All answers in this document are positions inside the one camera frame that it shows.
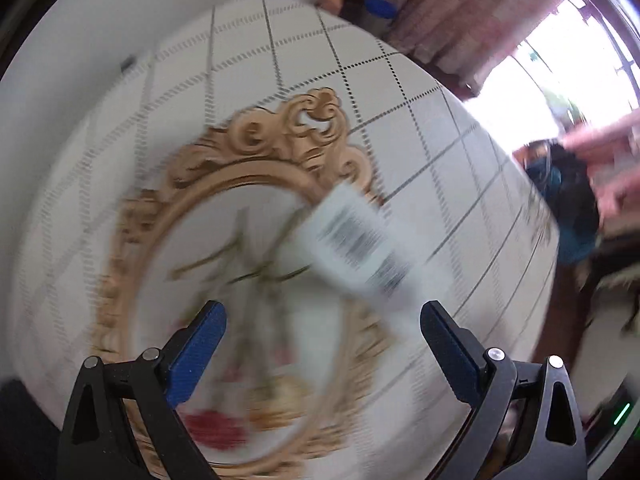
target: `bright window light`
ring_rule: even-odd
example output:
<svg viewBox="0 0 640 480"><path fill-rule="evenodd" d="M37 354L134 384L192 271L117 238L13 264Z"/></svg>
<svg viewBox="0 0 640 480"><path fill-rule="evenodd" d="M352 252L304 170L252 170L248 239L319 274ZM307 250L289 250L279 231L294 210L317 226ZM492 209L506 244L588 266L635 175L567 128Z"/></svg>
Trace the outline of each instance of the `bright window light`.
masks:
<svg viewBox="0 0 640 480"><path fill-rule="evenodd" d="M569 0L572 4L574 4L578 9L583 8L586 3L583 0Z"/></svg>

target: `grid pattern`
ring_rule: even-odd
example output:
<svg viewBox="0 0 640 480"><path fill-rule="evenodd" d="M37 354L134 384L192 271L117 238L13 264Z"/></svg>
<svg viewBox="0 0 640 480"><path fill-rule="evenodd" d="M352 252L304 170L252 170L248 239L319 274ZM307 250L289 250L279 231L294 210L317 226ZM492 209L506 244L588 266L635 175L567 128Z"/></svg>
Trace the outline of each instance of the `grid pattern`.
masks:
<svg viewBox="0 0 640 480"><path fill-rule="evenodd" d="M553 228L545 237L529 214L531 204L546 209L526 176L450 92L388 45L297 2L232 0L114 85L76 128L33 205L15 267L10 347L57 425L88 352L120 201L153 187L203 124L222 126L239 109L275 109L324 86L341 99L350 143L373 163L383 217L418 235L406 242L424 255L425 301L440 300L485 345L530 355L558 236ZM310 461L309 474L427 473L464 416L424 341L399 336L350 445Z"/></svg>

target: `ornate gold frame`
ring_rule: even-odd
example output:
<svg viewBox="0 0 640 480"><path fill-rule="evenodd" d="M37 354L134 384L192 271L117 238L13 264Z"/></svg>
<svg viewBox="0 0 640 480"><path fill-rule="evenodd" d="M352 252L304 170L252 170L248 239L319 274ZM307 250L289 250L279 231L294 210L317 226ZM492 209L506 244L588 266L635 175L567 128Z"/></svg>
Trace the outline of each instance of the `ornate gold frame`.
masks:
<svg viewBox="0 0 640 480"><path fill-rule="evenodd" d="M328 123L327 129L302 123L302 112ZM105 362L134 357L128 345L129 318L146 269L172 227L208 197L238 186L267 184L293 190L315 205L337 182L348 179L373 199L370 161L359 148L347 144L348 131L335 92L322 88L294 96L276 112L264 108L240 112L228 128L208 128L181 149L160 189L142 190L122 207L99 291L94 353ZM344 330L334 376L297 434L258 460L212 465L218 475L297 479L303 475L304 460L343 446L358 401L370 390L377 357L388 346L378 320L353 300L345 304ZM127 405L127 412L150 471L166 476L135 403Z"/></svg>

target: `green light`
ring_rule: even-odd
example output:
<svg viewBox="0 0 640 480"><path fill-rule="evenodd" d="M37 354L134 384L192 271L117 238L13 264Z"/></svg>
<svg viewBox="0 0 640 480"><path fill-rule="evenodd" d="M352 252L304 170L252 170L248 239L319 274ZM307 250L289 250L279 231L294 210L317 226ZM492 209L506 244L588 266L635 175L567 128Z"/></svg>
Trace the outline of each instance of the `green light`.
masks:
<svg viewBox="0 0 640 480"><path fill-rule="evenodd" d="M620 412L620 414L618 415L618 418L616 420L613 421L613 425L617 426L618 423L620 422L620 419L622 418L622 416L626 413L626 410L628 410L629 408L631 408L631 404L627 403L626 406L624 408L622 408L622 411Z"/></svg>

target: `white label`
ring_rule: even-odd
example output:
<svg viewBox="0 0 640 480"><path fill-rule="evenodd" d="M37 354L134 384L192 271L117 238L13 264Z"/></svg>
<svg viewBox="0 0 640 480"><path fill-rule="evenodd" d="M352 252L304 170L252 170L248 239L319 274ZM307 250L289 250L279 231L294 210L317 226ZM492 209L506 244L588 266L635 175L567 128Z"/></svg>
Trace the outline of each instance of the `white label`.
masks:
<svg viewBox="0 0 640 480"><path fill-rule="evenodd" d="M419 312L420 265L398 243L367 199L343 182L295 229L290 247L334 286L360 296L380 311Z"/></svg>

